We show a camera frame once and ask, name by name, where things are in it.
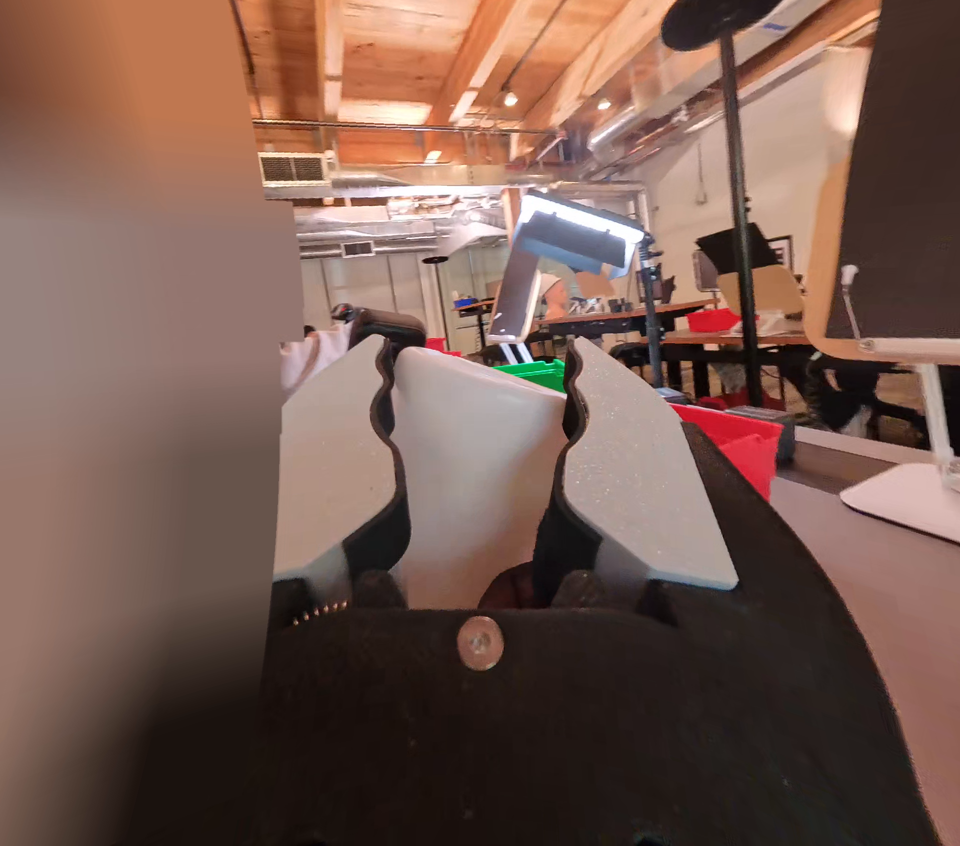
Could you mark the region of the large red plastic bin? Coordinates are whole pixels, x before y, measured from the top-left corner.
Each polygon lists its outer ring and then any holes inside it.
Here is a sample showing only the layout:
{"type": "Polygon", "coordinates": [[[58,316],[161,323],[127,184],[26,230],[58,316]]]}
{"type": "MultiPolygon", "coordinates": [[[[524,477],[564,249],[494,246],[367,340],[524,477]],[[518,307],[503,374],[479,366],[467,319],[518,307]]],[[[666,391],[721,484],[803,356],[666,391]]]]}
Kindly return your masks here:
{"type": "Polygon", "coordinates": [[[698,427],[763,499],[770,500],[784,430],[780,424],[691,405],[673,404],[672,409],[698,427]]]}

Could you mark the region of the long wooden table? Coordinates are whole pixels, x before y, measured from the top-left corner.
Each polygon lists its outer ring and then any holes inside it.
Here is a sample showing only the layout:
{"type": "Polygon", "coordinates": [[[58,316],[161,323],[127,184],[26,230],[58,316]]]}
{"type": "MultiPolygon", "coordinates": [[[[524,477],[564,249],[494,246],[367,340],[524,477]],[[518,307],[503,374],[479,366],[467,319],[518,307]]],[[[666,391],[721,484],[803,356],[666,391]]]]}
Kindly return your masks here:
{"type": "MultiPolygon", "coordinates": [[[[708,300],[696,300],[683,303],[656,304],[654,306],[654,324],[661,332],[673,332],[680,320],[694,312],[714,305],[708,300]]],[[[542,320],[534,324],[526,341],[529,343],[546,342],[552,338],[568,336],[594,339],[605,335],[627,335],[638,333],[646,335],[646,315],[644,307],[628,312],[584,314],[557,320],[542,320]]]]}

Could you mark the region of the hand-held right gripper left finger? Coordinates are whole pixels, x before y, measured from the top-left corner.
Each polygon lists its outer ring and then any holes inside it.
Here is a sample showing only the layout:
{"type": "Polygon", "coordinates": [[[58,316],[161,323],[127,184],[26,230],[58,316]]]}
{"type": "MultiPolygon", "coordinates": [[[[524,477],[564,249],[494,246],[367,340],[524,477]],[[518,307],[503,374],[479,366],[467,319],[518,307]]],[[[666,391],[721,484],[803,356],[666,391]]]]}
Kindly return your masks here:
{"type": "Polygon", "coordinates": [[[363,574],[391,572],[409,548],[394,379],[389,339],[370,335],[283,405],[273,578],[303,580],[316,602],[350,602],[363,574]]]}

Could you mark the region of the ceiling air vent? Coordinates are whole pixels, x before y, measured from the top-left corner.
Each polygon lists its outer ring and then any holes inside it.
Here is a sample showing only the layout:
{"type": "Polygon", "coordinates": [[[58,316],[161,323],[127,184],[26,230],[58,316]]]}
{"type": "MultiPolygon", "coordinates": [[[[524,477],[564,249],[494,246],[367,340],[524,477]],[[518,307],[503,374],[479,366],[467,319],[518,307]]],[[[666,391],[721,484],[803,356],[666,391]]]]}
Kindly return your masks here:
{"type": "Polygon", "coordinates": [[[324,153],[258,154],[264,186],[327,185],[334,167],[324,153]]]}

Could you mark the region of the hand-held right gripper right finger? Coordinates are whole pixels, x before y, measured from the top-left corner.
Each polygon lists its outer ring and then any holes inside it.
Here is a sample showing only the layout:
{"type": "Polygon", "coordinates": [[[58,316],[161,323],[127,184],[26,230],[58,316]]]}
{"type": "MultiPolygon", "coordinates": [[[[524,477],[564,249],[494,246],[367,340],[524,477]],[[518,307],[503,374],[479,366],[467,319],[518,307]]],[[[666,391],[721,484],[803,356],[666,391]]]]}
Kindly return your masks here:
{"type": "Polygon", "coordinates": [[[567,346],[561,449],[534,545],[534,597],[592,572],[632,607],[651,581],[720,591],[738,573],[683,423],[641,378],[587,340],[567,346]]]}

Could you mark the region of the wooden table with black legs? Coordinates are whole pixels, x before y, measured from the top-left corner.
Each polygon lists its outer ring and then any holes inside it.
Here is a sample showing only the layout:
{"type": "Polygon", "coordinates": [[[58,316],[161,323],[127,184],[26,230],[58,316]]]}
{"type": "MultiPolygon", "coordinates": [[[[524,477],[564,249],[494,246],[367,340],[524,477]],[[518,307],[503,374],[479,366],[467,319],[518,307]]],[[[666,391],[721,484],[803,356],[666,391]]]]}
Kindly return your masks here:
{"type": "MultiPolygon", "coordinates": [[[[665,371],[664,382],[670,388],[684,392],[684,364],[691,375],[692,393],[689,398],[698,402],[712,396],[711,369],[733,366],[746,372],[746,353],[740,335],[726,333],[667,333],[661,340],[661,360],[665,371]]],[[[798,403],[807,403],[807,363],[814,348],[803,333],[789,332],[761,335],[758,339],[758,362],[761,374],[766,370],[776,373],[778,398],[763,393],[758,405],[783,411],[791,410],[792,399],[787,387],[796,391],[798,403]]]]}

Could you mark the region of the green plastic bin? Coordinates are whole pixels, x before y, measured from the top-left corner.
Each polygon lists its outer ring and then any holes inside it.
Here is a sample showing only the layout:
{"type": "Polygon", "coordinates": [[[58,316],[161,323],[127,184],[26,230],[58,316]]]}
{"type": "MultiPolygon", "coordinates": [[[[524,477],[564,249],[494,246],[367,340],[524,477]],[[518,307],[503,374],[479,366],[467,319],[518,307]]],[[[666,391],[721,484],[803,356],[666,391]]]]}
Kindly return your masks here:
{"type": "Polygon", "coordinates": [[[497,365],[495,371],[528,381],[560,395],[567,393],[565,385],[566,363],[563,359],[520,362],[497,365]]]}

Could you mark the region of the black flag panel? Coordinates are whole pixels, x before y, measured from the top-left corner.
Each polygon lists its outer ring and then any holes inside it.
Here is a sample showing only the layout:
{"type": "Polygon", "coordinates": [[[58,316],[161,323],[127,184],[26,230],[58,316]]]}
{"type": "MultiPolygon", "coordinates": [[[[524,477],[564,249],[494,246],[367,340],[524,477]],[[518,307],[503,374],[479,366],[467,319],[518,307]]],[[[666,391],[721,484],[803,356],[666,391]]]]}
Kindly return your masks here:
{"type": "MultiPolygon", "coordinates": [[[[759,226],[747,226],[748,256],[752,269],[779,265],[781,262],[759,226]]],[[[735,273],[738,270],[740,239],[735,228],[729,228],[699,237],[696,246],[711,263],[718,275],[735,273]]]]}

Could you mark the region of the black floor lamp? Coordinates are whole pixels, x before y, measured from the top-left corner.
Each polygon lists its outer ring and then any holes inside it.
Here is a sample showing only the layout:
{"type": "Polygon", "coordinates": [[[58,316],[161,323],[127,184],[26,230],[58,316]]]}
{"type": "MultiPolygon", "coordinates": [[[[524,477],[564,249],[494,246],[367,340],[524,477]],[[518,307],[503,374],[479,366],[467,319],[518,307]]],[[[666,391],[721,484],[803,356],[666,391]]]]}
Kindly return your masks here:
{"type": "Polygon", "coordinates": [[[737,34],[761,23],[782,1],[676,0],[659,28],[663,45],[673,52],[693,53],[713,43],[718,46],[743,366],[750,406],[757,408],[763,404],[762,366],[756,322],[735,38],[737,34]]]}

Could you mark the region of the dark grey box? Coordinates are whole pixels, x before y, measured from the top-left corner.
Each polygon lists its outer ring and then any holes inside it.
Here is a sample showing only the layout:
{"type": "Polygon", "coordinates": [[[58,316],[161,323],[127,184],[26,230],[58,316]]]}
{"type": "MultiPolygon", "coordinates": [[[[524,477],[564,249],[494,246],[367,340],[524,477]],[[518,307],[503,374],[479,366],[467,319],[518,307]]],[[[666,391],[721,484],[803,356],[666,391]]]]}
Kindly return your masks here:
{"type": "Polygon", "coordinates": [[[796,423],[793,417],[781,410],[772,410],[751,405],[726,409],[730,415],[774,425],[778,431],[775,464],[778,468],[791,465],[796,456],[796,423]]]}

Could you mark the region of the monitor with white stand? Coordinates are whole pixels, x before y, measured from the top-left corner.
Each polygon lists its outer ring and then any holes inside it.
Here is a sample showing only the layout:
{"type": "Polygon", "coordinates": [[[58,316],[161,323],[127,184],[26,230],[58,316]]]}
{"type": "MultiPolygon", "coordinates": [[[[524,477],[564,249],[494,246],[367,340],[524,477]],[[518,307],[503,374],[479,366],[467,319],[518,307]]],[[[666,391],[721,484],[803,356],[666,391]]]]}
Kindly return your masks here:
{"type": "Polygon", "coordinates": [[[882,0],[856,132],[827,174],[803,330],[831,363],[918,375],[930,447],[841,492],[958,543],[958,452],[940,372],[959,354],[959,0],[882,0]]]}

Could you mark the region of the studio light panel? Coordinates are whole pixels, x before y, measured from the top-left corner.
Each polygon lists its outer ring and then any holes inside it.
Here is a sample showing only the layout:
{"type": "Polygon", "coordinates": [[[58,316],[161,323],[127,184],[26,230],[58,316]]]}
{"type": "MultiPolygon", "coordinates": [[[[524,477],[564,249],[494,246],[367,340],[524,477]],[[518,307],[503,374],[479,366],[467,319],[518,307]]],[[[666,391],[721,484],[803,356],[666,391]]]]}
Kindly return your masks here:
{"type": "Polygon", "coordinates": [[[540,191],[522,196],[513,236],[522,252],[608,279],[626,276],[653,241],[635,219],[540,191]]]}

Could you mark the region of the black light stand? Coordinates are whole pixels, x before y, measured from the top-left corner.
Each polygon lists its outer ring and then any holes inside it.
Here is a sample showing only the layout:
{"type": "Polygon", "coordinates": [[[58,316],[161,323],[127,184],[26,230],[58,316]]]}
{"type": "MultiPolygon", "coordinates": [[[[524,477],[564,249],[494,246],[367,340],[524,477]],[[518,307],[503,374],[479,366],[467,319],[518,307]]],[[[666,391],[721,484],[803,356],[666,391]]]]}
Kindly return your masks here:
{"type": "Polygon", "coordinates": [[[655,389],[665,386],[662,356],[662,329],[654,297],[657,282],[658,254],[654,251],[654,239],[650,233],[637,246],[638,295],[643,305],[647,355],[651,370],[651,384],[655,389]]]}

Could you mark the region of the white tilted panel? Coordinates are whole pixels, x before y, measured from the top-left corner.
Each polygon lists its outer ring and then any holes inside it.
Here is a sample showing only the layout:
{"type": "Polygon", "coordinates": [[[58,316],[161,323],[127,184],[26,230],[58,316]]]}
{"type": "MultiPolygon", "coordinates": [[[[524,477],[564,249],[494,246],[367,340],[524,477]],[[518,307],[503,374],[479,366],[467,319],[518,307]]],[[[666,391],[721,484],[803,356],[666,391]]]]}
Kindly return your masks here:
{"type": "Polygon", "coordinates": [[[489,345],[517,345],[526,341],[540,302],[541,282],[539,257],[515,245],[490,312],[486,331],[489,345]]]}

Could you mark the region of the cardboard box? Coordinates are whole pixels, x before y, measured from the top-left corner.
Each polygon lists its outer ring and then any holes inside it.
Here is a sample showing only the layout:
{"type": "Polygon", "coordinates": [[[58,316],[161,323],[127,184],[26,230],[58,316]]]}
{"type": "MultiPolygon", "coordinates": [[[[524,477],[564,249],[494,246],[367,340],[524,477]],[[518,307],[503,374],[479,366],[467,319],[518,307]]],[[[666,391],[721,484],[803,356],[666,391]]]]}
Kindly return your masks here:
{"type": "MultiPolygon", "coordinates": [[[[804,297],[796,277],[780,264],[750,270],[753,309],[757,313],[778,312],[786,317],[801,317],[804,297]]],[[[741,317],[739,276],[737,272],[717,276],[717,287],[730,311],[741,317]]]]}

